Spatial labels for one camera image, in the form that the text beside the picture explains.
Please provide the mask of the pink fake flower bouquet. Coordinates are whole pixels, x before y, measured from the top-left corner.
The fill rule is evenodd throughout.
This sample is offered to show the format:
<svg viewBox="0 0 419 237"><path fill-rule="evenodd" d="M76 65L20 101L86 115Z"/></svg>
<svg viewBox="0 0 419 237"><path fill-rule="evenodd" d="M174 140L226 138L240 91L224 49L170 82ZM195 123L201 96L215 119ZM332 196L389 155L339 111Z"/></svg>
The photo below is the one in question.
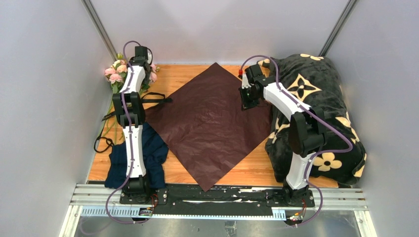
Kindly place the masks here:
<svg viewBox="0 0 419 237"><path fill-rule="evenodd" d="M148 56L151 57L151 59L148 60L151 75L147 76L146 79L142 82L141 87L139 89L140 95L148 91L148 89L150 88L150 84L154 83L157 80L157 72L160 70L160 68L153 63L152 53L150 51L148 51ZM105 79L110 84L110 88L113 93L117 93L122 89L125 81L127 80L129 69L128 62L121 52L116 55L116 58L116 61L104 71ZM111 114L111 112L113 111L113 106L113 102L111 102L108 108L108 113L102 119L102 131L97 137L98 141L104 140L107 146L112 146L114 145L115 141L119 141L122 139L118 139L117 135L115 135L113 139L106 137L106 135L109 133L111 129L115 129L115 132L117 132L117 122L113 120L111 123L109 123L109 120L113 116Z"/></svg>

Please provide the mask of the dark red wrapping paper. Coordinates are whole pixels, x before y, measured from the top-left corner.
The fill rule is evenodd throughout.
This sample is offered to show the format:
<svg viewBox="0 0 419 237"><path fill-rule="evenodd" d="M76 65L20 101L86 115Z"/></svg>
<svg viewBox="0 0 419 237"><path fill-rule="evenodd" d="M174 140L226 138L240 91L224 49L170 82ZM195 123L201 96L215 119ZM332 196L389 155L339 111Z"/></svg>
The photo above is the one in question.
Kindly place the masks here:
<svg viewBox="0 0 419 237"><path fill-rule="evenodd" d="M146 122L208 191L270 134L272 107L242 110L241 81L218 63L148 108Z"/></svg>

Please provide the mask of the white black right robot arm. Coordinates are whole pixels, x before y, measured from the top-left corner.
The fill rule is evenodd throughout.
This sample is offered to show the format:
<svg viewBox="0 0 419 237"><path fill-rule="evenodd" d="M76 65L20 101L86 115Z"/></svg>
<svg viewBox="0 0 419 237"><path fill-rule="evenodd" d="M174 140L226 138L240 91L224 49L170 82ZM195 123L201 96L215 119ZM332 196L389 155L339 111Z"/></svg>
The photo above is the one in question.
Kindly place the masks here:
<svg viewBox="0 0 419 237"><path fill-rule="evenodd" d="M325 126L314 118L324 118L324 112L298 101L277 76L266 77L259 65L240 68L238 77L242 80L239 88L242 110L254 108L264 99L289 121L288 142L293 156L281 199L286 205L295 206L309 195L308 177L314 154L327 143Z"/></svg>

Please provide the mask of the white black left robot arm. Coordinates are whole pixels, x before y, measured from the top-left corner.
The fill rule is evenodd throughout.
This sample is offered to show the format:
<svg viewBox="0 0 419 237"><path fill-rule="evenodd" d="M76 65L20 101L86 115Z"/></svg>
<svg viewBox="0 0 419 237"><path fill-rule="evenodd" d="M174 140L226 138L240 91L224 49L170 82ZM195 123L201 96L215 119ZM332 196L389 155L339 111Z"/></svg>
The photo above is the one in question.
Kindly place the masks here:
<svg viewBox="0 0 419 237"><path fill-rule="evenodd" d="M137 45L134 56L127 63L127 78L124 85L112 97L115 116L123 129L126 143L126 180L121 187L121 196L139 204L145 204L151 199L142 150L145 110L139 94L150 69L149 62L149 49Z"/></svg>

